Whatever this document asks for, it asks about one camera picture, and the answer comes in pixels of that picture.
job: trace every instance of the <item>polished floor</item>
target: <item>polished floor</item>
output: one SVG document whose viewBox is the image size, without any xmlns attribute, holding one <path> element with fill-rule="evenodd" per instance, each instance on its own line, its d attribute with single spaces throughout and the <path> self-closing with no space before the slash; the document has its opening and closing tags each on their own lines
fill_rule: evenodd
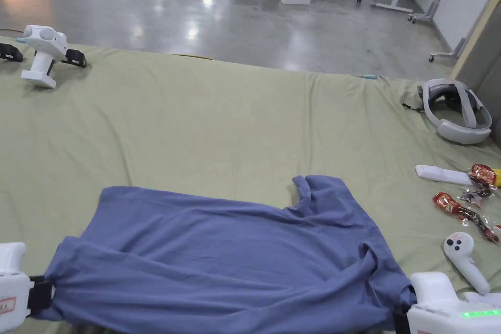
<svg viewBox="0 0 501 334">
<path fill-rule="evenodd" d="M 416 6 L 410 0 L 407 6 Z M 189 54 L 281 69 L 443 77 L 430 25 L 353 0 L 0 0 L 0 28 L 51 25 L 70 43 Z"/>
</svg>

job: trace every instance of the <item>plastic wrapper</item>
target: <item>plastic wrapper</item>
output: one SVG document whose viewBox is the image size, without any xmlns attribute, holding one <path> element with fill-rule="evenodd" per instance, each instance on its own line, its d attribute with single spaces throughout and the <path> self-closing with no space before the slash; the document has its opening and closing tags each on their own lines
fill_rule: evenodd
<svg viewBox="0 0 501 334">
<path fill-rule="evenodd" d="M 476 184 L 459 197 L 461 201 L 482 207 L 482 198 L 493 196 L 493 191 L 501 185 L 501 170 L 493 170 L 483 164 L 474 164 L 468 176 Z"/>
<path fill-rule="evenodd" d="M 469 225 L 470 223 L 475 224 L 485 239 L 495 244 L 499 244 L 500 238 L 496 232 L 501 235 L 501 226 L 497 225 L 493 221 L 490 221 L 488 217 L 481 216 L 469 207 L 462 206 L 459 202 L 455 201 L 450 195 L 444 192 L 438 193 L 433 198 L 433 202 L 445 213 L 454 215 L 460 221 L 463 221 L 463 225 Z"/>
</svg>

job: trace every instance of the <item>white remote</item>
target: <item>white remote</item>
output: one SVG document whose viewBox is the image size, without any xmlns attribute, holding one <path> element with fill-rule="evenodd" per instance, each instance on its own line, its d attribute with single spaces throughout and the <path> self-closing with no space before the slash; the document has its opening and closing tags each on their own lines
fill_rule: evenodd
<svg viewBox="0 0 501 334">
<path fill-rule="evenodd" d="M 461 171 L 446 170 L 436 166 L 417 165 L 416 173 L 423 179 L 442 181 L 444 183 L 454 183 L 461 185 L 472 185 L 468 174 Z"/>
<path fill-rule="evenodd" d="M 455 232 L 447 236 L 443 242 L 443 251 L 466 280 L 482 295 L 490 292 L 489 283 L 470 257 L 475 242 L 473 237 L 465 232 Z"/>
</svg>

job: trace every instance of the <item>cable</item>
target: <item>cable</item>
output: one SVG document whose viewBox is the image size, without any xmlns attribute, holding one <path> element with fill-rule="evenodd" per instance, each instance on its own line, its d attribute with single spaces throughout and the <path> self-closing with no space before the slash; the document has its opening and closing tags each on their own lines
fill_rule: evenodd
<svg viewBox="0 0 501 334">
<path fill-rule="evenodd" d="M 0 30 L 5 30 L 6 32 L 17 32 L 17 33 L 21 33 L 21 34 L 24 33 L 24 32 L 22 32 L 21 30 L 18 30 L 18 29 L 7 29 L 7 28 L 4 28 L 4 27 L 0 27 Z"/>
<path fill-rule="evenodd" d="M 175 55 L 175 56 L 185 56 L 185 57 L 188 57 L 188 58 L 197 58 L 197 59 L 214 60 L 214 59 L 212 59 L 212 58 L 206 58 L 205 56 L 186 55 L 186 54 L 172 54 L 172 55 Z"/>
</svg>

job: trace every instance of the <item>green bedsheet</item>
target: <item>green bedsheet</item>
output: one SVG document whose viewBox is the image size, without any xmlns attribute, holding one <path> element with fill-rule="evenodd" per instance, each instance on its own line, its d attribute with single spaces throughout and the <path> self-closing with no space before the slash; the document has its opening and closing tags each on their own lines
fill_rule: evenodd
<svg viewBox="0 0 501 334">
<path fill-rule="evenodd" d="M 23 63 L 0 61 L 0 242 L 25 242 L 23 271 L 43 273 L 66 235 L 89 223 L 101 190 L 135 185 L 284 207 L 291 179 L 342 178 L 380 227 L 410 276 L 442 271 L 465 281 L 442 252 L 444 238 L 466 231 L 474 259 L 501 289 L 501 249 L 437 209 L 454 185 L 421 180 L 415 165 L 501 168 L 491 140 L 461 146 L 442 140 L 417 104 L 417 82 L 285 71 L 89 46 L 88 67 L 56 64 L 55 90 L 21 79 L 33 49 L 12 39 Z M 501 223 L 500 197 L 482 214 Z M 65 333 L 67 325 L 27 321 L 18 331 Z"/>
</svg>

